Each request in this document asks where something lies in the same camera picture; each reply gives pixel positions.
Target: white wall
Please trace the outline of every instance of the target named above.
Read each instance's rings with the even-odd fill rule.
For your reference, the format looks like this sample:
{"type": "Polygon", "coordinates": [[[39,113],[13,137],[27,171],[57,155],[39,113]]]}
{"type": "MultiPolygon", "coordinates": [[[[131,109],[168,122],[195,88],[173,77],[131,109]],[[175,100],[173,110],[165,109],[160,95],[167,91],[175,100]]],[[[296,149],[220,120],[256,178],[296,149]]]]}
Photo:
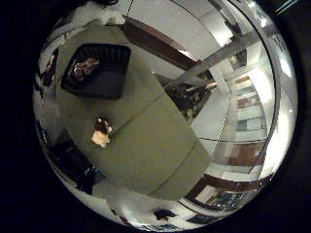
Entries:
{"type": "Polygon", "coordinates": [[[219,48],[213,35],[186,10],[168,0],[136,0],[130,17],[162,32],[203,60],[219,48]]]}

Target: green table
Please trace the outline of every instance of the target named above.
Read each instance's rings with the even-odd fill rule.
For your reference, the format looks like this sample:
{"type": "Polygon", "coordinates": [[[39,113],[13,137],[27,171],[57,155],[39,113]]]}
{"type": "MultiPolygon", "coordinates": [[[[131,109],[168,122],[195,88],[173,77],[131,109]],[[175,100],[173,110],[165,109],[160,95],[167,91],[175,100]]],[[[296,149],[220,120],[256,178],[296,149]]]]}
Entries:
{"type": "Polygon", "coordinates": [[[156,198],[185,196],[202,177],[210,156],[136,50],[132,50],[123,96],[118,100],[78,97],[60,87],[71,56],[85,43],[126,45],[128,41],[116,26],[96,26],[59,49],[56,93],[70,137],[115,183],[156,198]],[[106,149],[90,140],[98,116],[113,126],[106,149]]]}

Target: wooden panel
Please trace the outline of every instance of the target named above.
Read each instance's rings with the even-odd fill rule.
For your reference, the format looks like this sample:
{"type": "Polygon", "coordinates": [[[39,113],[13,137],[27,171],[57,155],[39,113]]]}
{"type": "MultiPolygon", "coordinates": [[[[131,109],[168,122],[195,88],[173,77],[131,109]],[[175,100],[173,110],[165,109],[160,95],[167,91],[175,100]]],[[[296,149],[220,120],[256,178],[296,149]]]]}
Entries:
{"type": "Polygon", "coordinates": [[[192,191],[186,196],[186,198],[192,200],[194,199],[207,185],[212,186],[214,188],[223,189],[225,191],[232,192],[247,192],[254,189],[258,189],[270,181],[272,175],[260,179],[253,182],[234,182],[219,179],[216,177],[212,177],[210,175],[205,174],[204,178],[202,178],[192,189],[192,191]]]}
{"type": "Polygon", "coordinates": [[[176,42],[143,22],[127,17],[122,29],[131,43],[183,70],[188,70],[196,64],[195,61],[179,52],[181,46],[173,47],[173,45],[175,47],[178,45],[176,42]]]}

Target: light fixture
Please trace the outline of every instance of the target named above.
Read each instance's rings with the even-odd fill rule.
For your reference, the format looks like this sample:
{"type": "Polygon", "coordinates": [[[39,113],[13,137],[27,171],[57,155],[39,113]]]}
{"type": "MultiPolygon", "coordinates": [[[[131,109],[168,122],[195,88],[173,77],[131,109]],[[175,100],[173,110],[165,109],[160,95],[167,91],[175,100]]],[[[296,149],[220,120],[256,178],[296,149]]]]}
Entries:
{"type": "Polygon", "coordinates": [[[249,3],[249,4],[248,4],[249,8],[254,8],[254,7],[255,7],[255,5],[256,5],[256,3],[255,3],[255,2],[251,2],[251,3],[249,3]]]}

